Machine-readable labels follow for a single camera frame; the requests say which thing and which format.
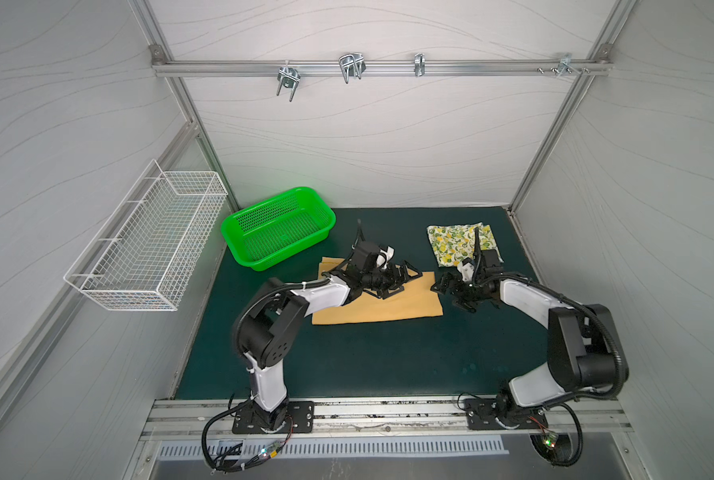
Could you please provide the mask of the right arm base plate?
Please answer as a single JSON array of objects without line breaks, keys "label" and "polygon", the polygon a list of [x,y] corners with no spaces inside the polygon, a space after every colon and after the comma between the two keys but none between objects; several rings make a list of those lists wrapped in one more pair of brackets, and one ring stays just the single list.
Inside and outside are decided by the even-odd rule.
[{"label": "right arm base plate", "polygon": [[548,426],[537,408],[495,398],[465,398],[462,407],[469,430],[540,430]]}]

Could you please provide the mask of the lemon print skirt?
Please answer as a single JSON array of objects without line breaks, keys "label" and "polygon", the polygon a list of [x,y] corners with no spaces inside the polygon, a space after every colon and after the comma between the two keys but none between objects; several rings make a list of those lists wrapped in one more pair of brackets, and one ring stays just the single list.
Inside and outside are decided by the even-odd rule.
[{"label": "lemon print skirt", "polygon": [[479,232],[480,248],[495,250],[502,260],[490,225],[476,224],[435,226],[426,228],[428,240],[439,267],[457,267],[465,258],[473,259],[475,230]]}]

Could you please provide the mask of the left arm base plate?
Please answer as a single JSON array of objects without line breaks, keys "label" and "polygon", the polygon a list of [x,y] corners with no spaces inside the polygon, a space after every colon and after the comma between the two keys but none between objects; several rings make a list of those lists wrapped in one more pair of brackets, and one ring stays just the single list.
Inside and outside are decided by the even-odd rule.
[{"label": "left arm base plate", "polygon": [[236,413],[232,433],[235,435],[311,433],[313,422],[312,401],[286,400],[271,412],[263,410],[256,402],[251,402]]}]

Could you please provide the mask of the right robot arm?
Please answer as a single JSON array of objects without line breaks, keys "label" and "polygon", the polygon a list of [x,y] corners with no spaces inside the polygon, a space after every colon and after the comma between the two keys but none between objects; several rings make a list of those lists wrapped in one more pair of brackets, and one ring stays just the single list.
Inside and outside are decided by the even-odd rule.
[{"label": "right robot arm", "polygon": [[545,362],[509,380],[490,406],[490,414],[507,429],[569,400],[614,399],[628,380],[627,359],[607,307],[581,304],[525,275],[505,272],[493,250],[464,259],[431,290],[452,295],[453,304],[470,313],[486,300],[515,308],[545,329]]}]

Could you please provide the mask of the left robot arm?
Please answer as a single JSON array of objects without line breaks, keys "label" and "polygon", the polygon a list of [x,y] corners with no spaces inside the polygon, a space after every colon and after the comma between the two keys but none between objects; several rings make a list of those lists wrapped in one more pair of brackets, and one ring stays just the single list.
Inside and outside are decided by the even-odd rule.
[{"label": "left robot arm", "polygon": [[255,407],[272,413],[287,404],[283,360],[305,318],[346,306],[363,294],[387,300],[423,277],[409,262],[393,258],[392,248],[358,239],[349,255],[318,280],[288,283],[272,278],[258,290],[232,332],[233,348],[250,375]]}]

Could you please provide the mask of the yellow skirt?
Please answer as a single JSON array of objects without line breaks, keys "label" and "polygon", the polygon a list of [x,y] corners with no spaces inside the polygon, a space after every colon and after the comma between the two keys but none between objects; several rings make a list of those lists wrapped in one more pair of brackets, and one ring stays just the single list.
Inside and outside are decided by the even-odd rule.
[{"label": "yellow skirt", "polygon": [[381,300],[363,293],[348,305],[314,313],[311,323],[329,326],[440,317],[443,307],[438,294],[431,290],[435,281],[434,272],[424,272],[421,278],[405,284],[405,290],[397,295]]}]

